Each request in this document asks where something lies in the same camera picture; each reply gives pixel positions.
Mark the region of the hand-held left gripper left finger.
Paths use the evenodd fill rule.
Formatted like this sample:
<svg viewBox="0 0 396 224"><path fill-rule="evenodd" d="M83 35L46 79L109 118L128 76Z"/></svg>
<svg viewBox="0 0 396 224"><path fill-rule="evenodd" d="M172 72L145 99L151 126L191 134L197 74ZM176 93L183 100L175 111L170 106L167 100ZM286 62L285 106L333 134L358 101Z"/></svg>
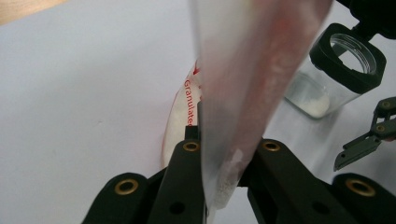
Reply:
<svg viewBox="0 0 396 224"><path fill-rule="evenodd" d="M200 140L201 129L202 129L202 103L199 102L197 105L197 124L185 127L185 138Z"/></svg>

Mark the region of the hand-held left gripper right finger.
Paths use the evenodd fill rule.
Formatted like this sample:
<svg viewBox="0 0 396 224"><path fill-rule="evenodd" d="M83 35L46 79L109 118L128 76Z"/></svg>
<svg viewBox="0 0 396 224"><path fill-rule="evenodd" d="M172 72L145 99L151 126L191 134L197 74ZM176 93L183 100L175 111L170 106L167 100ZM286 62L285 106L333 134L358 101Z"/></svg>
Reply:
<svg viewBox="0 0 396 224"><path fill-rule="evenodd" d="M242 174L239 182L238 182L238 187L240 188L249 188L252 183L254 182L254 175L255 175L255 166L254 166L254 160L251 160L250 163L248 164L246 170Z"/></svg>

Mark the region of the glass jar with black lid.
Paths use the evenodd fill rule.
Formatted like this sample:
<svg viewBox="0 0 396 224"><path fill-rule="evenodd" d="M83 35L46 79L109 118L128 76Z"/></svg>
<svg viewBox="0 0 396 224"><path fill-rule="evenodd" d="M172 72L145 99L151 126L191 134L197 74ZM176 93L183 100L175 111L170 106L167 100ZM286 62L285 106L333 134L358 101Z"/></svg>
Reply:
<svg viewBox="0 0 396 224"><path fill-rule="evenodd" d="M336 0L358 23L330 24L313 44L285 98L312 119L321 119L381 84L387 59L370 43L396 39L396 0Z"/></svg>

